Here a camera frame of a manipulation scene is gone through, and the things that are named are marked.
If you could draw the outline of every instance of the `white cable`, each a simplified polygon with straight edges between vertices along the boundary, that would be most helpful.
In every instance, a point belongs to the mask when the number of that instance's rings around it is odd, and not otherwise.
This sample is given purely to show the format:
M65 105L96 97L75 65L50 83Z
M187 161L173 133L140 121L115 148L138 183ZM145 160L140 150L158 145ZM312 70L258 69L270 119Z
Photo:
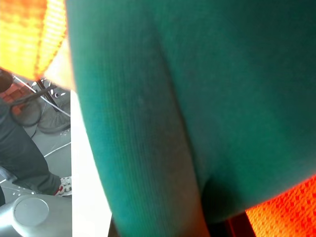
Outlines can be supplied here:
M25 85L28 89L30 89L32 92L36 93L36 91L31 88L29 85L27 85L25 82L23 82L21 79L19 79L16 75L13 75L13 77L15 79L17 79L19 82L21 82L23 85ZM60 108L58 108L57 106L55 106L54 104L50 103L46 98L44 98L43 96L41 96L41 98L46 101L47 103L49 103L52 107L54 107L55 109L59 110L60 112L62 112L63 114L67 115L68 117L70 117L70 114L66 113L65 111L61 110Z
M47 156L49 156L50 154L56 152L57 150L64 148L65 146L67 146L67 145L69 145L69 144L71 144L71 142L69 142L69 143L67 143L67 144L65 144L65 145L63 145L63 146L61 146L61 147L59 147L59 148L56 148L55 150L51 151L50 153L44 155L44 158L47 157Z

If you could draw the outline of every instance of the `gray floor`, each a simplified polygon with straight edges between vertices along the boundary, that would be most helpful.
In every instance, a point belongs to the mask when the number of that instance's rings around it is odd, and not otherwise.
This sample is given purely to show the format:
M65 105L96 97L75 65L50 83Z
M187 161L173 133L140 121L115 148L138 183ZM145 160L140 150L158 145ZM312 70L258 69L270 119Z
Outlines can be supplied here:
M70 97L70 92L63 91L66 94L65 97ZM45 103L43 100L40 99L42 108L44 108ZM26 132L31 136L35 130L36 126L25 128ZM70 129L59 132L57 134L43 134L38 129L33 137L33 141L41 151L41 153L46 156L50 152L60 148L63 145L66 145L70 143L71 136L70 136ZM60 176L60 177L67 177L71 176L71 144L47 155L45 157L49 170ZM3 189L4 195L5 195L5 201L6 203L13 201L17 199L19 196L22 195L29 195L32 193L31 190L23 189L21 187L18 187L16 185L11 184L8 181L4 181L1 183L1 187Z

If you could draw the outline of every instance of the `person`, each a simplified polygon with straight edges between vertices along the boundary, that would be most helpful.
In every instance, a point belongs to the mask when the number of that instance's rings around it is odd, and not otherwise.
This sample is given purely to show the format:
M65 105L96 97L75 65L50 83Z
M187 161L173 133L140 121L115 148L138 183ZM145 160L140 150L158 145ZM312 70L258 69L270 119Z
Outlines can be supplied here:
M36 144L23 127L8 116L8 105L0 99L0 174L12 184L36 194L66 196L72 179L52 174ZM5 204L0 188L0 206Z

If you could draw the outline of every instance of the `red and white sneaker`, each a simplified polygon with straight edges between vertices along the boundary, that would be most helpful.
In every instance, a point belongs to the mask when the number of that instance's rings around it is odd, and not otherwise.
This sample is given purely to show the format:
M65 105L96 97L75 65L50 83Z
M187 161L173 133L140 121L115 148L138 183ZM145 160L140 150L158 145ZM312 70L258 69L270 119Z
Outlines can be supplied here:
M56 191L55 196L69 196L73 194L72 190L72 182L71 182L71 176L61 178L61 185L59 186L59 189Z

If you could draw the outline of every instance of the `green fabric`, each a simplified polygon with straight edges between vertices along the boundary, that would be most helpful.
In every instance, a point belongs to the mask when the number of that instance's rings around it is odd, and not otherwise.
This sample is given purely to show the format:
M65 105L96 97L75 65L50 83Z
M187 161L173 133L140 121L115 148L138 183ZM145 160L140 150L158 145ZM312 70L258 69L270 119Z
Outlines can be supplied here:
M67 1L88 137L123 237L206 223L316 171L316 2Z

